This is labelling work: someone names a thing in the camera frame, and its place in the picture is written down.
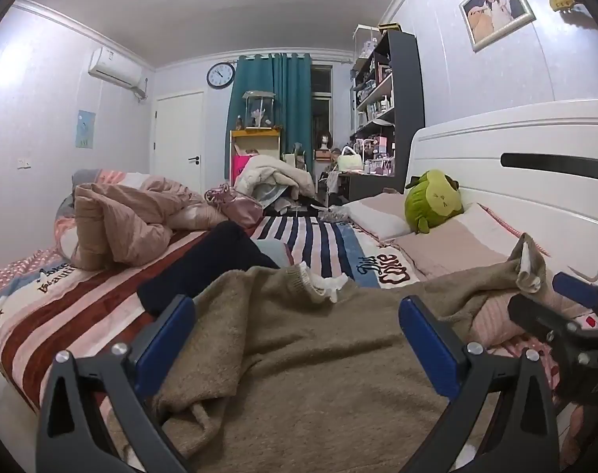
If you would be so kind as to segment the black folded garment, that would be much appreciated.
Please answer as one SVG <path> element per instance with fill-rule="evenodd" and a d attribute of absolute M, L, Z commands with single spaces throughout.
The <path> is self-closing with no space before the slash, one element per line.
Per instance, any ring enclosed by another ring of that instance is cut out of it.
<path fill-rule="evenodd" d="M 242 227 L 233 221 L 224 221 L 181 259 L 138 286 L 138 298 L 144 310 L 158 318 L 176 296 L 195 298 L 225 272 L 246 271 L 252 267 L 278 269 Z"/>

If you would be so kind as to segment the pink shiny bag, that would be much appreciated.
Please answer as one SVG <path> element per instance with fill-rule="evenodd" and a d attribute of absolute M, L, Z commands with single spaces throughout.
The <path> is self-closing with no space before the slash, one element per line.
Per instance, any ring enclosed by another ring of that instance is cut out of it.
<path fill-rule="evenodd" d="M 207 190 L 205 199 L 227 219 L 244 229 L 258 224 L 264 215 L 263 205 L 227 184 Z"/>

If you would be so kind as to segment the striped fleece blanket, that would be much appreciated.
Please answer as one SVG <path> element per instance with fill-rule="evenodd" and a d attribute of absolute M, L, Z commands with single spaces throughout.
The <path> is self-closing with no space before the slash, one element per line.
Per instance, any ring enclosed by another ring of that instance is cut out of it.
<path fill-rule="evenodd" d="M 365 287 L 395 288 L 417 282 L 398 248 L 351 223 L 315 217 L 266 217 L 250 233 L 276 239 L 292 264 L 321 277 L 345 274 Z M 0 374 L 27 405 L 38 409 L 56 351 L 90 357 L 117 339 L 132 339 L 151 323 L 138 286 L 177 262 L 203 238 L 179 232 L 167 251 L 143 267 L 103 271 L 73 267 L 54 249 L 39 250 L 0 268 Z"/>

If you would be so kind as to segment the pink knit pillow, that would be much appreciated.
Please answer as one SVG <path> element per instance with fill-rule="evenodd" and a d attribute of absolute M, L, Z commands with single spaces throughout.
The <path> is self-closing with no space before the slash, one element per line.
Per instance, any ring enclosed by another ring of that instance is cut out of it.
<path fill-rule="evenodd" d="M 417 271 L 427 279 L 433 279 L 455 271 L 504 262 L 520 236 L 481 205 L 472 204 L 463 214 L 450 218 L 429 233 L 402 235 L 394 240 L 394 244 L 404 250 Z M 538 299 L 578 322 L 581 328 L 598 329 L 598 317 L 594 312 L 552 289 L 553 276 L 560 271 L 567 274 L 567 266 L 549 256 L 543 248 L 538 252 L 547 268 L 547 292 Z M 510 297 L 511 292 L 491 297 L 474 318 L 473 334 L 483 345 L 501 346 L 523 333 L 509 319 Z"/>

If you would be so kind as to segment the yellow framed cabinet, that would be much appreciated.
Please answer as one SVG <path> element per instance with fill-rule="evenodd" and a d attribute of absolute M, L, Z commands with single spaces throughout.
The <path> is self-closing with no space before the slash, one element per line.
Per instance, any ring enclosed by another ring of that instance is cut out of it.
<path fill-rule="evenodd" d="M 229 175 L 234 155 L 267 155 L 281 157 L 281 131 L 276 128 L 233 130 L 229 137 Z"/>

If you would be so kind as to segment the glass display case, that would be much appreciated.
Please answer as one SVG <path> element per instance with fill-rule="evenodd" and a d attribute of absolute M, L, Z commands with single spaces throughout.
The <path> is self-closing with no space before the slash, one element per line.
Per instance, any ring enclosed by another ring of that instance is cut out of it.
<path fill-rule="evenodd" d="M 276 95 L 267 91 L 246 91 L 243 123 L 246 128 L 271 129 L 274 127 L 274 104 Z"/>

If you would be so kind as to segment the white bed headboard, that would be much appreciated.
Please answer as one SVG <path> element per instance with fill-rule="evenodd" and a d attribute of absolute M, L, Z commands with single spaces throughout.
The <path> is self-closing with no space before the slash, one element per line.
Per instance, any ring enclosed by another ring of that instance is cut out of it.
<path fill-rule="evenodd" d="M 598 284 L 598 179 L 503 167 L 505 153 L 598 160 L 598 99 L 497 110 L 416 131 L 409 175 L 438 169 L 563 268 Z"/>

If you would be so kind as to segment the brown knit sweater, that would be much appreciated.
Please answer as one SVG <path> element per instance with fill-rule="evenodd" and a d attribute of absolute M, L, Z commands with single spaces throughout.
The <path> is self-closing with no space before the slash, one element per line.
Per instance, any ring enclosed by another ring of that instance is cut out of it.
<path fill-rule="evenodd" d="M 398 322 L 416 296 L 462 339 L 502 296 L 548 292 L 522 236 L 506 261 L 380 289 L 302 265 L 222 274 L 149 411 L 195 472 L 396 472 L 446 402 Z"/>

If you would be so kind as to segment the round wall clock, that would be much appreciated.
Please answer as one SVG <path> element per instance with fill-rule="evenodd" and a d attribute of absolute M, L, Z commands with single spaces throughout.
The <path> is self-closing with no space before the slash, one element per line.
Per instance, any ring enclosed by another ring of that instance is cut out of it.
<path fill-rule="evenodd" d="M 207 73 L 207 83 L 213 90 L 223 90 L 233 83 L 235 75 L 234 65 L 229 62 L 219 62 L 210 67 Z"/>

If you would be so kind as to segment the blue wall poster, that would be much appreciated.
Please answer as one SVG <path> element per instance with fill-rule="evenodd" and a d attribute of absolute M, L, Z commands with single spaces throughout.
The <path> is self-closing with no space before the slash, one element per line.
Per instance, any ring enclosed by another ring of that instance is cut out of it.
<path fill-rule="evenodd" d="M 96 114 L 80 110 L 75 128 L 75 147 L 77 149 L 92 149 L 95 134 Z"/>

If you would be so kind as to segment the magenta bag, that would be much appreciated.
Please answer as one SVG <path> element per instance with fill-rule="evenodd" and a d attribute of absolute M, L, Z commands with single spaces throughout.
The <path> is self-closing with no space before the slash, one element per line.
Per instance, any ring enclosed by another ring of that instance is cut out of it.
<path fill-rule="evenodd" d="M 231 157 L 230 182 L 234 185 L 237 178 L 245 169 L 252 155 L 234 155 Z"/>

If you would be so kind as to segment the white door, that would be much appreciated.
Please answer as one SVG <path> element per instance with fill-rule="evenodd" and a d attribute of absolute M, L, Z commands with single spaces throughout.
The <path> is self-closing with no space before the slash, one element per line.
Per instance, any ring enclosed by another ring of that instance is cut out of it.
<path fill-rule="evenodd" d="M 204 185 L 203 91 L 160 97 L 155 103 L 151 172 L 194 192 Z"/>

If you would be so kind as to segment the beige clothes pile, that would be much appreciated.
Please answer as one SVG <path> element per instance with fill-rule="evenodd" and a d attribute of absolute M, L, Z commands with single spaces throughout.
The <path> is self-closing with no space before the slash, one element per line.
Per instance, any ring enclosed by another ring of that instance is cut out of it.
<path fill-rule="evenodd" d="M 289 192 L 288 197 L 294 201 L 300 196 L 316 197 L 314 181 L 308 171 L 268 155 L 251 156 L 234 187 L 257 200 L 263 208 L 273 205 L 285 192 Z"/>

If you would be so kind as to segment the white air conditioner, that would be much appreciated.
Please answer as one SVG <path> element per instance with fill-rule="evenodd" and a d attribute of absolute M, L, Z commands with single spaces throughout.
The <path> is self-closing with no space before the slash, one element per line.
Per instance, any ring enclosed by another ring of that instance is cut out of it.
<path fill-rule="evenodd" d="M 144 84 L 144 69 L 108 47 L 100 47 L 91 55 L 89 75 L 126 89 L 141 88 Z"/>

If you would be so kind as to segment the black bookshelf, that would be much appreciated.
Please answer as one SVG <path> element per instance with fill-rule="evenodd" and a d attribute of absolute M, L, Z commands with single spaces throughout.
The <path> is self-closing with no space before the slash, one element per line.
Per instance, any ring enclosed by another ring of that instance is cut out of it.
<path fill-rule="evenodd" d="M 353 73 L 352 96 L 352 129 L 341 153 L 360 156 L 362 164 L 338 175 L 334 191 L 328 194 L 331 204 L 404 189 L 412 139 L 425 126 L 415 36 L 398 29 L 384 32 Z"/>

